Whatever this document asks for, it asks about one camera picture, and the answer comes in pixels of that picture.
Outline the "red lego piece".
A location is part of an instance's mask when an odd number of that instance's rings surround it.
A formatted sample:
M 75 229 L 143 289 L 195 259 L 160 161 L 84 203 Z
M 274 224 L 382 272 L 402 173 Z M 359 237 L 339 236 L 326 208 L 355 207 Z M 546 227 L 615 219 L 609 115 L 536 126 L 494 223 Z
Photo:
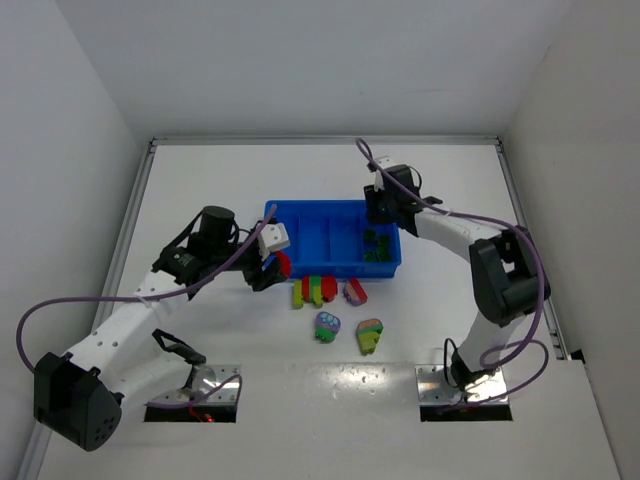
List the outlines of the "red lego piece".
M 280 274 L 285 278 L 290 278 L 293 271 L 293 267 L 292 267 L 292 262 L 289 256 L 283 253 L 282 251 L 278 251 L 275 253 L 275 258 L 279 262 Z

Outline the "green lego cluster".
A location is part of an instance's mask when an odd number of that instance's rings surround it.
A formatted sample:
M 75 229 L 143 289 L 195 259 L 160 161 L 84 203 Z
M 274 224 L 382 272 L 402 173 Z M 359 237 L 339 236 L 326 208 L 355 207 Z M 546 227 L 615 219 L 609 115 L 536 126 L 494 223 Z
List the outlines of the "green lego cluster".
M 390 262 L 392 260 L 391 252 L 388 245 L 377 246 L 376 256 L 379 262 Z

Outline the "red purple rounded lego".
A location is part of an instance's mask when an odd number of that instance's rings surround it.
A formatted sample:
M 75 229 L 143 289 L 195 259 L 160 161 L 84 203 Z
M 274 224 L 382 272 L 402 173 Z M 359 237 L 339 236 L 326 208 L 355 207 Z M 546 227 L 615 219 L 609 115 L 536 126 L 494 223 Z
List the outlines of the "red purple rounded lego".
M 361 306 L 368 301 L 368 296 L 357 278 L 350 278 L 345 282 L 343 295 L 353 306 Z

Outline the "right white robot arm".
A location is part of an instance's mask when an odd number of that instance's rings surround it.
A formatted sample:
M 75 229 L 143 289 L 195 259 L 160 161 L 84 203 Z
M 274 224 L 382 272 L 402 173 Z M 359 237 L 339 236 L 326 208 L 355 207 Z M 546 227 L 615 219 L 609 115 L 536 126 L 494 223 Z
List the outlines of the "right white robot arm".
M 519 356 L 535 340 L 550 286 L 529 232 L 507 222 L 445 210 L 421 197 L 410 166 L 387 158 L 368 165 L 366 215 L 434 242 L 466 261 L 478 308 L 465 340 L 445 358 L 444 380 L 464 390 Z

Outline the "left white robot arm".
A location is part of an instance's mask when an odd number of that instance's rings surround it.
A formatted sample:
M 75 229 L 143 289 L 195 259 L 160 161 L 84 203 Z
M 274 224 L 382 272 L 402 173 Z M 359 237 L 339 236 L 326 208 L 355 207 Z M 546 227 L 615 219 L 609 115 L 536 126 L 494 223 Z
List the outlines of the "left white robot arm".
M 233 211 L 203 208 L 166 245 L 131 296 L 94 331 L 62 355 L 45 354 L 33 367 L 35 419 L 82 450 L 92 452 L 115 432 L 122 416 L 140 406 L 188 410 L 218 393 L 205 355 L 167 332 L 176 312 L 216 276 L 238 271 L 255 292 L 286 281 L 290 244 L 269 209 L 239 237 Z

